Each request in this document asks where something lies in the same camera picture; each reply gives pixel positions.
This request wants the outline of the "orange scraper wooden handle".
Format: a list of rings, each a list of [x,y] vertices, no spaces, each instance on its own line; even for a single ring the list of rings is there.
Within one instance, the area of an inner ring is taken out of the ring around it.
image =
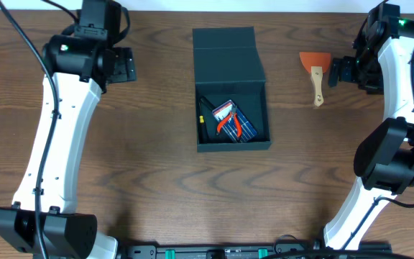
[[[323,74],[330,66],[331,54],[320,52],[300,52],[299,56],[303,67],[310,74],[310,79],[313,84],[313,104],[315,106],[321,106],[324,102],[322,93]]]

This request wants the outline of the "blue drill bit case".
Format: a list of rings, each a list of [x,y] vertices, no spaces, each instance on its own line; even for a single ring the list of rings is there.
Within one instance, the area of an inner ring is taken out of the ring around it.
[[[216,135],[224,133],[234,143],[246,143],[257,136],[256,129],[232,100],[216,107],[212,115],[218,122]]]

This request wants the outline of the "black gift box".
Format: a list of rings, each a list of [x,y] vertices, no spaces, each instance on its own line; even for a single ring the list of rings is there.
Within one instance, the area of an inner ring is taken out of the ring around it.
[[[259,58],[253,27],[199,28],[193,30],[197,151],[200,153],[266,150],[271,145],[265,91],[265,72]],[[216,135],[218,122],[203,109],[209,143],[203,144],[199,100],[205,96],[215,108],[232,100],[257,131],[246,143]]]

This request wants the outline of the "black yellow screwdriver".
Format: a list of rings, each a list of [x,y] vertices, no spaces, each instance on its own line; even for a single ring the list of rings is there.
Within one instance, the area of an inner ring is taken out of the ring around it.
[[[208,135],[207,125],[206,125],[206,119],[203,115],[203,109],[206,108],[210,112],[212,112],[215,109],[215,106],[205,97],[202,96],[198,103],[199,106],[199,125],[201,127],[201,139],[202,143],[206,144],[209,143],[210,137]]]

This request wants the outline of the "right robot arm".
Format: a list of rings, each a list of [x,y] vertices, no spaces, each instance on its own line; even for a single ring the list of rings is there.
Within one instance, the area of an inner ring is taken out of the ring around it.
[[[337,215],[324,227],[323,242],[333,250],[358,250],[379,213],[414,186],[414,20],[398,5],[382,1],[369,13],[353,42],[354,57],[334,58],[328,84],[355,83],[382,94],[382,123],[359,145],[356,180]]]

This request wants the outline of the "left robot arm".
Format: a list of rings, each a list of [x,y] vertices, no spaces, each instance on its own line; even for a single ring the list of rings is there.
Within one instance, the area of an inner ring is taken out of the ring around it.
[[[119,241],[77,211],[78,170],[91,117],[112,83],[136,80],[132,50],[121,41],[128,10],[87,0],[72,23],[34,50],[45,75],[42,109],[24,177],[0,207],[0,237],[34,258],[124,258]]]

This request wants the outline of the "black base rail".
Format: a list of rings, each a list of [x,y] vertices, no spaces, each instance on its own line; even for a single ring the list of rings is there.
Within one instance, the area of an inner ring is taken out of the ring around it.
[[[120,259],[258,259],[276,253],[294,252],[308,249],[300,241],[279,242],[255,245],[216,245],[216,246],[156,246],[130,245],[118,249]]]

